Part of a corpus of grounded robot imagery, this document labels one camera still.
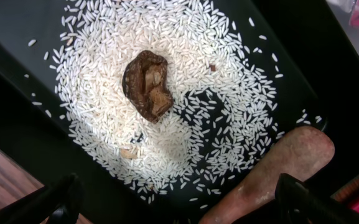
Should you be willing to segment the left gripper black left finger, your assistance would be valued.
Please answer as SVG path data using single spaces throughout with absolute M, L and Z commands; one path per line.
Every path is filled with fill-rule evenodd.
M 76 223 L 83 203 L 83 184 L 66 175 L 0 209 L 0 224 Z

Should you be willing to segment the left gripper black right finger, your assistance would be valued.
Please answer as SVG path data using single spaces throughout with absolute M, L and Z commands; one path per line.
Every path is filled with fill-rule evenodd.
M 279 176 L 275 199 L 284 223 L 359 223 L 358 212 L 332 198 L 318 197 L 305 183 L 287 173 Z

